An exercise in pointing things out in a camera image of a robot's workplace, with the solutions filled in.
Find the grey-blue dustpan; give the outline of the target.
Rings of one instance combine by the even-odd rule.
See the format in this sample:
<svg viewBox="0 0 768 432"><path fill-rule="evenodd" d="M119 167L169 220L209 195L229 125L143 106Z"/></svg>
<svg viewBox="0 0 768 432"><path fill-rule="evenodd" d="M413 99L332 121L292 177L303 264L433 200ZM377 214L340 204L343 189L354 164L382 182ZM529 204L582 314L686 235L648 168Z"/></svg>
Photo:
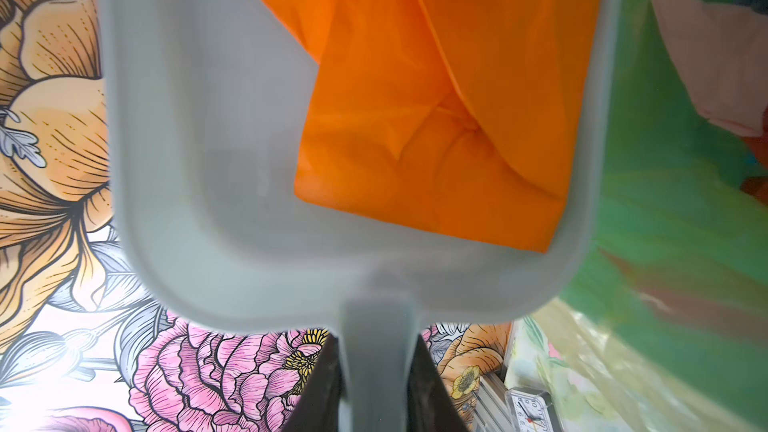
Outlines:
<svg viewBox="0 0 768 432"><path fill-rule="evenodd" d="M499 324L572 280L597 213L621 0L601 0L570 194L544 254L299 201L316 66L256 0L98 0L110 183L151 294L205 328L323 326L339 342L338 431L407 431L428 325Z"/></svg>

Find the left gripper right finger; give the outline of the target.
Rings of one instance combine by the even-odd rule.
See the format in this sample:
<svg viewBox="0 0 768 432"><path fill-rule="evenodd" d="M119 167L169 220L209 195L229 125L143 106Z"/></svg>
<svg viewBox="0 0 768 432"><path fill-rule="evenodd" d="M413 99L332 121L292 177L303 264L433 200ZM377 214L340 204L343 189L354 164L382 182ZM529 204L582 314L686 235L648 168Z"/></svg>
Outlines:
<svg viewBox="0 0 768 432"><path fill-rule="evenodd" d="M468 432L421 336L407 382L408 432Z"/></svg>

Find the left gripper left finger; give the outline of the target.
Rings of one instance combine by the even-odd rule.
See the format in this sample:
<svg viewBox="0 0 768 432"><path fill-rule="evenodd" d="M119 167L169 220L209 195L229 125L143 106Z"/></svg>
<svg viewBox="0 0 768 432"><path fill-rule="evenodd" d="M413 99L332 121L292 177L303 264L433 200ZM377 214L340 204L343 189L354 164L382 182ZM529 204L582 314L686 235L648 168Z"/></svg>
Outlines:
<svg viewBox="0 0 768 432"><path fill-rule="evenodd" d="M321 348L304 392L282 432L337 432L344 392L338 339L330 335Z"/></svg>

